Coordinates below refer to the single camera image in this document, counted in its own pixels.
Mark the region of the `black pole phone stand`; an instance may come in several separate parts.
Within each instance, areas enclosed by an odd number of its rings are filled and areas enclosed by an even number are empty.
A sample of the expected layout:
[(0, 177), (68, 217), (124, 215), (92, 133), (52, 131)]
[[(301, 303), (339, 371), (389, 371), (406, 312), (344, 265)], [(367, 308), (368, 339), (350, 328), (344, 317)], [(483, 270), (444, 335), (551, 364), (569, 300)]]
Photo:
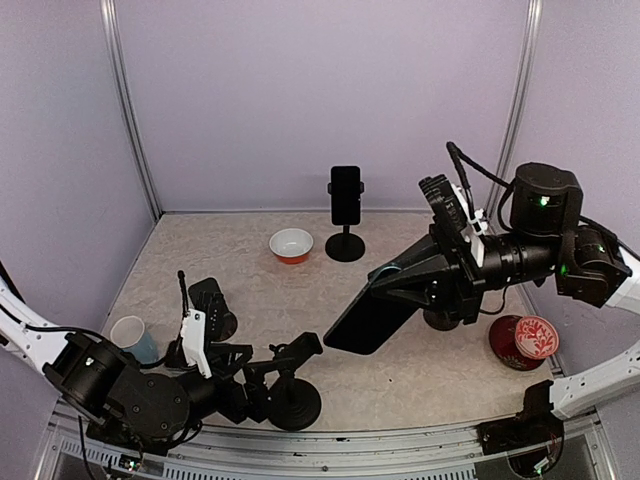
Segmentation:
[(269, 388), (268, 420), (276, 428), (296, 432), (310, 427), (320, 416), (322, 400), (310, 382), (296, 371), (314, 355), (323, 353), (316, 333), (304, 332), (289, 344), (270, 345), (278, 379)]
[(351, 232), (349, 225), (344, 225), (341, 233), (332, 235), (325, 243), (325, 253), (332, 260), (342, 263), (359, 260), (365, 250), (364, 241)]

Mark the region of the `black teal phone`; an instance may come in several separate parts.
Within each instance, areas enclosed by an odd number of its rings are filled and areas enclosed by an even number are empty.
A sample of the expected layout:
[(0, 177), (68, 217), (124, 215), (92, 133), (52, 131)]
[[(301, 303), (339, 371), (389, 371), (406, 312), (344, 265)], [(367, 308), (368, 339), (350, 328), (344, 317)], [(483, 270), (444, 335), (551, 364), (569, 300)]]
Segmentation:
[(331, 200), (331, 222), (336, 226), (359, 225), (364, 183), (358, 166), (333, 166), (327, 191)]

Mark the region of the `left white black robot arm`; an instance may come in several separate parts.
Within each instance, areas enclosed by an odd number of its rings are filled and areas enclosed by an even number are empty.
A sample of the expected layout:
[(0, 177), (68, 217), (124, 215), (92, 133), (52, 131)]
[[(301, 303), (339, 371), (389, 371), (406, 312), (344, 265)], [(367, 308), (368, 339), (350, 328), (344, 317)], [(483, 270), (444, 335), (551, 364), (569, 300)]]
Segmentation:
[(273, 400), (267, 374), (292, 370), (284, 345), (254, 362), (249, 345), (204, 344), (206, 316), (189, 305), (178, 275), (182, 325), (177, 338), (189, 371), (168, 376), (101, 334), (50, 325), (1, 280), (1, 345), (22, 358), (89, 420), (92, 438), (145, 451), (169, 450), (196, 436), (205, 417), (225, 410), (235, 422), (267, 419)]

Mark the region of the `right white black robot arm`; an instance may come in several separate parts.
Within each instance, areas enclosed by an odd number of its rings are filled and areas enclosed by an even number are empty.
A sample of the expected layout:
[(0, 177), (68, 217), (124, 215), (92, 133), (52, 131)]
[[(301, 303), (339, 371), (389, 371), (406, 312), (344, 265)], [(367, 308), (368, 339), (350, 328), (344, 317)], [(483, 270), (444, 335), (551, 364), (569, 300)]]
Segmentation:
[(469, 184), (426, 177), (428, 233), (369, 277), (377, 300), (422, 309), (454, 325), (474, 322), (486, 293), (551, 281), (557, 295), (591, 310), (639, 311), (639, 258), (581, 214), (576, 176), (541, 163), (518, 167), (505, 187), (511, 217), (489, 232)]

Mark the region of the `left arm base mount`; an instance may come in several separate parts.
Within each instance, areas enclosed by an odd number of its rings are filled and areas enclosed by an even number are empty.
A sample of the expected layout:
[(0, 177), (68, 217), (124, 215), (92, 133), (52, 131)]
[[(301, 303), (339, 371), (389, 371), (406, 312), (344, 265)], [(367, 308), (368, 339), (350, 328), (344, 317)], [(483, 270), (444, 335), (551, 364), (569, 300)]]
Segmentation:
[(114, 420), (108, 420), (104, 424), (90, 420), (86, 427), (86, 435), (92, 440), (139, 453), (166, 456), (171, 449), (168, 442), (140, 438)]

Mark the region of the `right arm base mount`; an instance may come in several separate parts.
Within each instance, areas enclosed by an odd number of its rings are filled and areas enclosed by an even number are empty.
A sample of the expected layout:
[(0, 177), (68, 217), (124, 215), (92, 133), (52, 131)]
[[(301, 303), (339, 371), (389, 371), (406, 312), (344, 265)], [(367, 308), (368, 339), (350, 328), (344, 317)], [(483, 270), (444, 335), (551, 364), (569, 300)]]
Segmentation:
[(563, 421), (552, 413), (552, 385), (552, 380), (544, 380), (528, 387), (520, 412), (477, 426), (484, 455), (531, 447), (564, 437)]

